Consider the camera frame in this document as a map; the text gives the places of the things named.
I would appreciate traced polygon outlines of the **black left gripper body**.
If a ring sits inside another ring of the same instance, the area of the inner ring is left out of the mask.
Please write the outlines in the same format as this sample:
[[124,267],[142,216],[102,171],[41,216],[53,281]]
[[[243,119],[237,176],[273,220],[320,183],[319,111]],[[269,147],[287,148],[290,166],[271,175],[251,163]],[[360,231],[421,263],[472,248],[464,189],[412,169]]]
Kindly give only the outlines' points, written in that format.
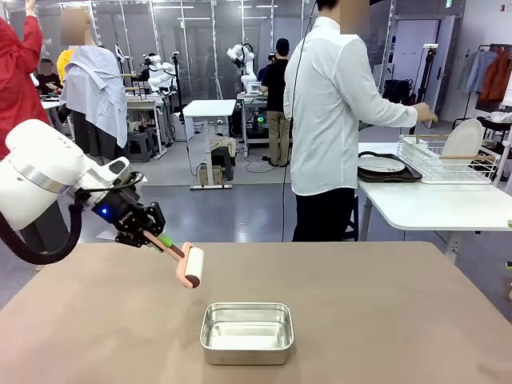
[[92,211],[119,232],[138,233],[141,229],[135,225],[135,211],[140,199],[135,189],[114,190],[107,192]]

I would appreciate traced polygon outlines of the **person's right hand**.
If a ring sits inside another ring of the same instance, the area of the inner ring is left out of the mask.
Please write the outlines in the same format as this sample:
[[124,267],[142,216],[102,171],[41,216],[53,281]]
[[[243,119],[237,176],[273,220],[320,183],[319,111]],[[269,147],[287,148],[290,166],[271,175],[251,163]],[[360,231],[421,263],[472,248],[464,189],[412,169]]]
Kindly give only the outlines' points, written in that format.
[[432,111],[432,109],[426,103],[417,103],[413,105],[413,108],[417,112],[416,124],[438,121],[438,116],[435,114],[435,112]]

